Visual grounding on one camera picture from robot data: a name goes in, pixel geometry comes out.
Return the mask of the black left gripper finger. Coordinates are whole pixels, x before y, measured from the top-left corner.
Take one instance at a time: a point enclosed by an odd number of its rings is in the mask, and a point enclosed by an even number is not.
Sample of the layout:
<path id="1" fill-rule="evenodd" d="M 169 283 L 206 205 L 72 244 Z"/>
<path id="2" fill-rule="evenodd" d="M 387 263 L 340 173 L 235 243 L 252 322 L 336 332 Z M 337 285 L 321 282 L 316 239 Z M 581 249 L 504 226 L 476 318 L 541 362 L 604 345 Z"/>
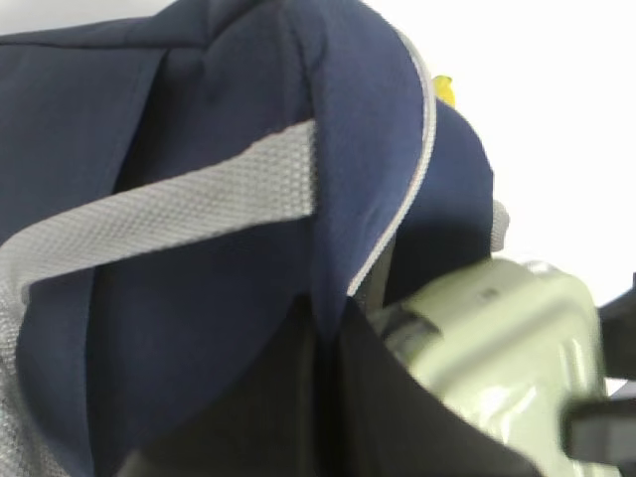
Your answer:
<path id="1" fill-rule="evenodd" d="M 389 353 L 349 302 L 323 345 L 297 299 L 225 391 L 125 459 L 123 476 L 535 476 Z"/>

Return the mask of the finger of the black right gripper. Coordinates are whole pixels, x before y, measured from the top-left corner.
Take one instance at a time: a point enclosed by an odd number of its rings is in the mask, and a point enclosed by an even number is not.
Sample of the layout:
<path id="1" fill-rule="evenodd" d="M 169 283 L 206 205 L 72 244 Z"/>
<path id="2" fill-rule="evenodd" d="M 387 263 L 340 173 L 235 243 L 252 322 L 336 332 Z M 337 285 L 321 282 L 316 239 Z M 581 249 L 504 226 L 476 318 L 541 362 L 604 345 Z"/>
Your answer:
<path id="1" fill-rule="evenodd" d="M 599 309 L 606 376 L 635 382 L 635 289 Z M 635 458 L 635 398 L 592 400 L 564 418 L 564 450 L 576 460 Z"/>

